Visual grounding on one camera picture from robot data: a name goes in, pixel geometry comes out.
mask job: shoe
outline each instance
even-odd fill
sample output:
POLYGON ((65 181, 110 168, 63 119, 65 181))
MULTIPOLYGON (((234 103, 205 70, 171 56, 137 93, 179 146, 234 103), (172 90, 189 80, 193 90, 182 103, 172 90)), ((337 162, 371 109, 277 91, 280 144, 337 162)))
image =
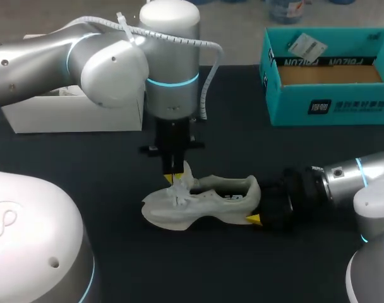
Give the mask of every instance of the shoe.
POLYGON ((197 219, 211 216, 230 223, 251 224, 246 217, 258 206, 261 190, 254 176, 225 179, 211 175, 194 179, 188 163, 184 174, 167 189, 149 194, 141 213, 150 223, 169 230, 186 230, 197 219))

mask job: robot arm cover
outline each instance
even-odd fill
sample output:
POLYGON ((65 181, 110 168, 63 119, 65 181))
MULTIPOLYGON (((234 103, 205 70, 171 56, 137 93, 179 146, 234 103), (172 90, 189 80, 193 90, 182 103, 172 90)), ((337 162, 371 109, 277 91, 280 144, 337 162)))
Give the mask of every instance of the robot arm cover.
POLYGON ((147 77, 143 51, 124 32, 89 23, 0 44, 0 107, 69 85, 100 106, 120 107, 147 77))

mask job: white cable wrap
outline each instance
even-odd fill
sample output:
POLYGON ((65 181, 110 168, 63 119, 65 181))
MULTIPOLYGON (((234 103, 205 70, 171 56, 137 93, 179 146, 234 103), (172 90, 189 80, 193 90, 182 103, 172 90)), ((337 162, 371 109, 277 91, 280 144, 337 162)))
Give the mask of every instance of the white cable wrap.
MULTIPOLYGON (((106 27, 113 28, 115 30, 125 30, 122 25, 115 23, 110 20, 106 20, 99 17, 92 17, 92 16, 84 16, 77 18, 73 20, 72 22, 68 23, 66 27, 70 27, 72 25, 83 23, 83 22, 89 22, 89 23, 98 23, 101 25, 104 25, 106 27)), ((209 49, 215 49, 217 51, 217 58, 215 61, 215 64, 212 66, 212 69, 209 72, 209 75, 206 78, 205 83, 203 84, 202 92, 200 95, 200 118, 203 120, 207 120, 207 113, 206 113, 206 95, 207 91, 209 89, 209 86, 213 80, 213 77, 215 76, 217 69, 220 66, 220 62, 224 56, 223 48, 214 42, 204 41, 204 40, 195 40, 195 39, 187 39, 182 37, 176 37, 171 35, 166 35, 164 33, 159 32, 153 32, 151 30, 145 30, 144 28, 140 27, 129 27, 132 33, 135 33, 137 35, 145 36, 145 37, 151 37, 155 39, 164 40, 170 43, 175 44, 186 44, 190 45, 192 47, 206 47, 209 49)))

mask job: gray floor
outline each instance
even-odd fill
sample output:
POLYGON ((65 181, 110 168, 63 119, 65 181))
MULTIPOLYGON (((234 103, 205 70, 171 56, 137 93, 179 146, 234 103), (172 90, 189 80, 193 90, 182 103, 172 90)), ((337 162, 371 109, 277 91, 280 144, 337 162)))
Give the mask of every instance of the gray floor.
MULTIPOLYGON (((307 5, 299 27, 384 26, 384 0, 357 0, 339 6, 328 0, 307 5)), ((122 11, 137 24, 143 0, 0 0, 0 41, 20 39, 26 33, 47 33, 79 16, 93 15, 115 20, 122 11)), ((228 4, 213 2, 199 6, 201 37, 221 44, 223 64, 256 64, 265 27, 280 26, 269 20, 267 5, 261 0, 228 4)), ((211 64, 213 54, 201 54, 202 64, 211 64)))

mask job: black table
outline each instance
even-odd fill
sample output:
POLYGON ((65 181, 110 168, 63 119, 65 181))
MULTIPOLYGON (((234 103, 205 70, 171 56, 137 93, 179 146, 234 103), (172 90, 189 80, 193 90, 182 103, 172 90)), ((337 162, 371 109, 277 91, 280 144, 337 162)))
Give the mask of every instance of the black table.
MULTIPOLYGON (((202 77, 208 69, 203 68, 202 77)), ((280 175, 384 150, 384 126, 273 128, 257 66, 221 67, 208 94, 207 147, 187 154, 194 175, 280 175)), ((63 188, 78 205, 99 262, 104 302, 346 303, 345 271, 361 245, 354 225, 317 222, 291 234, 204 218, 186 232, 155 228, 141 200, 166 187, 158 158, 132 133, 14 134, 0 111, 0 171, 63 188)))

